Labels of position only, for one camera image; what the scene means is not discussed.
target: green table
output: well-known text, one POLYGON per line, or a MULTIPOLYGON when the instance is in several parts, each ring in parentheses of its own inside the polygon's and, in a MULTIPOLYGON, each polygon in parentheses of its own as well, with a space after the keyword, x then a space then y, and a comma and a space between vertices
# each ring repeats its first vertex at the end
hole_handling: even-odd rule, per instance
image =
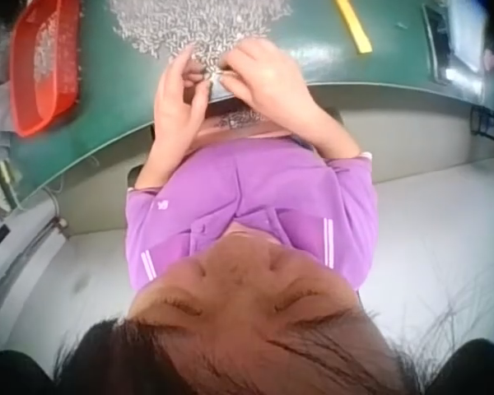
MULTIPOLYGON (((81 19, 81 98, 60 126, 12 143, 15 185, 27 198, 77 162, 151 123, 152 101, 166 60, 140 54, 115 33, 107 2, 84 2, 81 19)), ((311 85, 371 84, 428 91, 460 100, 453 86, 431 79, 421 0, 352 0, 373 44, 360 55, 332 0, 291 0, 292 16, 274 26, 270 38, 301 63, 311 85)), ((486 105, 494 110, 494 77, 486 82, 486 105)), ((213 101, 228 94, 218 87, 213 101)))

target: pile of metal parts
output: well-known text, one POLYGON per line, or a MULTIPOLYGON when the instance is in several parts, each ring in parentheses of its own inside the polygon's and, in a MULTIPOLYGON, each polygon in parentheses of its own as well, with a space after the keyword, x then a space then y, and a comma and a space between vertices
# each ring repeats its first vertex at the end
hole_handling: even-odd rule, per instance
POLYGON ((35 81, 51 74, 55 67, 57 41, 57 14, 54 13, 40 27, 35 39, 35 81))
MULTIPOLYGON (((116 15, 115 32, 140 53, 159 58, 177 55, 195 43, 195 57, 211 76, 219 59, 245 37, 263 37, 271 24, 289 16, 288 0, 109 0, 116 15)), ((221 125, 243 128, 261 115, 241 109, 222 118, 221 125)))

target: metal stand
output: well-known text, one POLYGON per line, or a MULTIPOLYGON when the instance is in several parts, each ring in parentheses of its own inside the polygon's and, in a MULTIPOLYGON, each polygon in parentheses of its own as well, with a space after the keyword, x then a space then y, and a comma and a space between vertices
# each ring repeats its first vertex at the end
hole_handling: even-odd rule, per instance
POLYGON ((470 109, 470 132, 473 136, 481 136, 494 141, 489 130, 494 128, 494 111, 474 105, 470 109))

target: purple shirt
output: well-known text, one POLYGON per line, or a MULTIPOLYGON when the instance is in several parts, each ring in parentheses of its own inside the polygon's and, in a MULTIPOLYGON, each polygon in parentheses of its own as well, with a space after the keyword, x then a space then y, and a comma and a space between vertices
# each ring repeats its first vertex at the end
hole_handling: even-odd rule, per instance
POLYGON ((310 253, 357 290, 377 235, 371 161, 326 162, 288 138, 203 148, 163 188, 129 192, 126 217, 135 290, 207 249, 232 221, 310 253))

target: eyebrow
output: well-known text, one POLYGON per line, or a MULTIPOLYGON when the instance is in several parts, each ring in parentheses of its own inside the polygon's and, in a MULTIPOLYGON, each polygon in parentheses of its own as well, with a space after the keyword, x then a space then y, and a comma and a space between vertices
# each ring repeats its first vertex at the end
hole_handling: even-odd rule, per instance
POLYGON ((190 337, 193 332, 189 331, 185 327, 180 325, 169 325, 167 323, 146 323, 143 321, 136 321, 136 323, 141 328, 148 328, 148 330, 153 331, 154 336, 165 336, 165 337, 190 337))

